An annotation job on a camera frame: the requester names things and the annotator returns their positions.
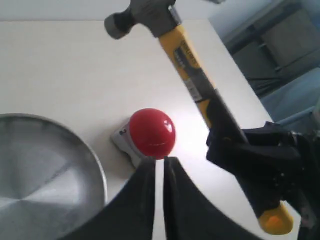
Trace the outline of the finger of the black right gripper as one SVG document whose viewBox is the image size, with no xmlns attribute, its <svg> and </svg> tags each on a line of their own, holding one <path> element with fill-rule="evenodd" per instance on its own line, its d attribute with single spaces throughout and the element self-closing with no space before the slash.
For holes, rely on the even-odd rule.
<svg viewBox="0 0 320 240">
<path fill-rule="evenodd" d="M 256 215 L 276 209 L 289 178 L 300 170 L 292 134 L 271 122 L 239 128 L 219 95 L 209 100 L 206 113 L 211 123 L 207 160 L 236 177 Z"/>
</svg>

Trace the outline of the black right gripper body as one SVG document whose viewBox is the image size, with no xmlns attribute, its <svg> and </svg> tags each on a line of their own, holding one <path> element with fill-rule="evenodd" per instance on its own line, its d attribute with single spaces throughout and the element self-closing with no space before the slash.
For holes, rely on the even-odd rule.
<svg viewBox="0 0 320 240">
<path fill-rule="evenodd" d="M 247 180 L 256 187 L 251 198 L 258 224 L 270 235 L 293 229 L 293 218 L 283 202 L 300 215 L 297 239 L 320 238 L 320 133 L 302 134 L 279 124 L 245 129 L 248 144 L 240 150 L 249 157 Z"/>
</svg>

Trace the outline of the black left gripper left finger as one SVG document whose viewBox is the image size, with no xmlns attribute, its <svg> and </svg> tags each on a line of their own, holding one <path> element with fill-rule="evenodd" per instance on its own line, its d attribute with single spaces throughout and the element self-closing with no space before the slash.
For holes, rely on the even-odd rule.
<svg viewBox="0 0 320 240">
<path fill-rule="evenodd" d="M 156 161 L 143 160 L 121 191 L 95 217 L 63 240 L 151 240 Z"/>
</svg>

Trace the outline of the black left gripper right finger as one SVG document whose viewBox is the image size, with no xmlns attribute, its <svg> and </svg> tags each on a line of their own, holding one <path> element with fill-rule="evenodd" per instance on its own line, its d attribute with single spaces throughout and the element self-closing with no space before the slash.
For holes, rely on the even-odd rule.
<svg viewBox="0 0 320 240">
<path fill-rule="evenodd" d="M 163 213 L 168 240 L 258 240 L 216 208 L 176 157 L 164 159 Z"/>
</svg>

